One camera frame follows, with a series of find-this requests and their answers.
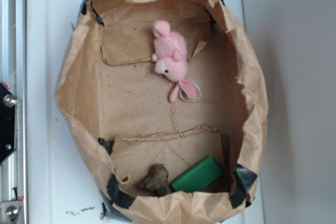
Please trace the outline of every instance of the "pink stuffed animal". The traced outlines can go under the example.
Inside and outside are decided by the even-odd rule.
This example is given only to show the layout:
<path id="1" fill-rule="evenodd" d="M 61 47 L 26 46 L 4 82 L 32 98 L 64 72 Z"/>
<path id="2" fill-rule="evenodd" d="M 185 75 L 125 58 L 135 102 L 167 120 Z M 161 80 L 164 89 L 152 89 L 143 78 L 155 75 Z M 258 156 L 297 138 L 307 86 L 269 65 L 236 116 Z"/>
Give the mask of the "pink stuffed animal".
<path id="1" fill-rule="evenodd" d="M 170 24 L 165 20 L 156 21 L 153 32 L 156 37 L 154 40 L 155 53 L 152 55 L 152 60 L 156 62 L 154 70 L 156 73 L 164 74 L 170 81 L 176 82 L 169 95 L 169 101 L 174 102 L 179 93 L 184 101 L 197 101 L 201 96 L 199 87 L 185 78 L 188 72 L 185 39 L 181 34 L 170 31 Z M 185 100 L 181 90 L 191 100 Z"/>

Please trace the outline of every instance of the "green eraser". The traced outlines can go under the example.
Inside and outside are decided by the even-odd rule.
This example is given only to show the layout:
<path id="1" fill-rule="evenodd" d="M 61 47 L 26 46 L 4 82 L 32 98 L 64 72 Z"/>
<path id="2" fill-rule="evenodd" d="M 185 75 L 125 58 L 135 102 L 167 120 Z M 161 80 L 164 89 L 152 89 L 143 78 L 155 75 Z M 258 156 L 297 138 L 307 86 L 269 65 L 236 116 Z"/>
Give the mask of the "green eraser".
<path id="1" fill-rule="evenodd" d="M 222 171 L 210 156 L 206 156 L 183 175 L 174 180 L 171 185 L 175 191 L 193 193 L 203 191 L 216 179 L 222 176 Z"/>

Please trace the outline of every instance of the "paper bag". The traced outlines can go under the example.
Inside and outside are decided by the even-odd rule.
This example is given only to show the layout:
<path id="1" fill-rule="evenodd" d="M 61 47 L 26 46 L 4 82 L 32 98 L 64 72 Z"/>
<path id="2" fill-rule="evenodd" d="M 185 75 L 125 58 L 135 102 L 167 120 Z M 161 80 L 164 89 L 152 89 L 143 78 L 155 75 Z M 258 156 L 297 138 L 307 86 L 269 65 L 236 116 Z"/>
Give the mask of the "paper bag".
<path id="1" fill-rule="evenodd" d="M 186 38 L 197 102 L 169 103 L 174 83 L 154 72 L 157 19 Z M 265 81 L 221 0 L 85 0 L 55 100 L 98 188 L 132 222 L 215 223 L 253 202 L 267 132 Z M 152 164 L 167 163 L 171 180 L 204 155 L 225 173 L 212 188 L 157 197 L 137 187 Z"/>

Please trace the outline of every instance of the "metal frame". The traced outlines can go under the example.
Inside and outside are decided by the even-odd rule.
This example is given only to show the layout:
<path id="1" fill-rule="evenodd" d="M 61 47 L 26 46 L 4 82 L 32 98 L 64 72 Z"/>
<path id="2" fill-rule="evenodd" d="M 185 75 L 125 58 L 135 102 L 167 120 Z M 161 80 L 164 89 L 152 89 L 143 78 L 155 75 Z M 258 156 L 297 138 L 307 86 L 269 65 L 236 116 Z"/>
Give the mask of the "metal frame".
<path id="1" fill-rule="evenodd" d="M 16 151 L 0 166 L 0 202 L 20 201 L 20 218 L 28 223 L 26 165 L 26 0 L 1 0 L 0 81 L 17 98 Z"/>

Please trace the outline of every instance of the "rock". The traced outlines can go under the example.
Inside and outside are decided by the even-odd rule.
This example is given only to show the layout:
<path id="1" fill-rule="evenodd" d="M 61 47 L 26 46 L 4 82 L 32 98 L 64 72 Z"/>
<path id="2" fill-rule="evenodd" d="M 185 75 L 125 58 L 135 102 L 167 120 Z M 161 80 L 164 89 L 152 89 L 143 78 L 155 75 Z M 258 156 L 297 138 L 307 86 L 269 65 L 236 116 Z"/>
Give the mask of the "rock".
<path id="1" fill-rule="evenodd" d="M 168 193 L 168 175 L 168 170 L 163 164 L 154 165 L 151 168 L 149 175 L 140 184 L 140 188 L 164 196 Z"/>

